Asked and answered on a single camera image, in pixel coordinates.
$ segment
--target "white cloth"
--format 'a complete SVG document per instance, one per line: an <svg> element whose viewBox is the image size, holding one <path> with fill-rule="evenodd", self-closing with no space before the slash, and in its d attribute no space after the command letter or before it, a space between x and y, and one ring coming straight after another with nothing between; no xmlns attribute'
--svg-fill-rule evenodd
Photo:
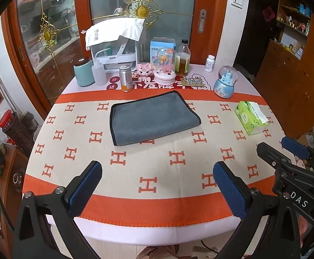
<svg viewBox="0 0 314 259"><path fill-rule="evenodd" d="M119 36L139 41L144 21L133 17L119 17L99 22L86 31L86 50L89 51L90 46L116 41Z"/></svg>

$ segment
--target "blue gripper pad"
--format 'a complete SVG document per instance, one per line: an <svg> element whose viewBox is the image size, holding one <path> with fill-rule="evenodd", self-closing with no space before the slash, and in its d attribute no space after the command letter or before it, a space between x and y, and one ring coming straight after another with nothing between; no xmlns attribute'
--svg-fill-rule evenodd
<svg viewBox="0 0 314 259"><path fill-rule="evenodd" d="M80 176L76 176L67 186L70 191L69 197L65 196L68 202L68 214L74 218L80 216L88 200L96 189L102 178L102 165L92 161Z"/></svg>
<svg viewBox="0 0 314 259"><path fill-rule="evenodd" d="M289 137L283 137L282 147L299 157L301 160L307 160L310 157L310 153L306 146L292 140Z"/></svg>
<svg viewBox="0 0 314 259"><path fill-rule="evenodd" d="M229 205L232 214L240 219L244 219L247 214L247 199L243 195L242 190L235 184L238 177L232 173L224 162L217 162L213 167L213 178Z"/></svg>

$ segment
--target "green tissue box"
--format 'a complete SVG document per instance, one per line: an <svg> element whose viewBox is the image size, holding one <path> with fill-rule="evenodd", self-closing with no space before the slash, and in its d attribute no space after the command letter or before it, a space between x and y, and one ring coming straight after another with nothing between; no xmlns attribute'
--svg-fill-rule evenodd
<svg viewBox="0 0 314 259"><path fill-rule="evenodd" d="M255 102L240 101L235 109L235 113L248 135L262 133L269 125L268 119Z"/></svg>

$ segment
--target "gray towel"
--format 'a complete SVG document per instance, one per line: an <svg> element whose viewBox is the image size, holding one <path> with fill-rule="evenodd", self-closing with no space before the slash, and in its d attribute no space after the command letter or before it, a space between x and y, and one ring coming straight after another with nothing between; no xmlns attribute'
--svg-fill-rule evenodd
<svg viewBox="0 0 314 259"><path fill-rule="evenodd" d="M110 112L115 146L155 139L200 124L200 117L176 91L114 104Z"/></svg>

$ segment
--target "door handle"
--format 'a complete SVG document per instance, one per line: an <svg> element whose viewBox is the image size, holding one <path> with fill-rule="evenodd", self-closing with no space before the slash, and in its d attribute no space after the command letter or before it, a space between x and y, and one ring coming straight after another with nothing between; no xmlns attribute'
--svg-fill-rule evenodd
<svg viewBox="0 0 314 259"><path fill-rule="evenodd" d="M21 46L18 47L18 50L19 50L20 56L22 57L22 60L25 61L25 58L23 56L23 50L22 50Z"/></svg>
<svg viewBox="0 0 314 259"><path fill-rule="evenodd" d="M199 33L203 33L205 29L205 21L206 21L206 10L203 8L200 11L200 16L199 16L199 26L198 26Z"/></svg>

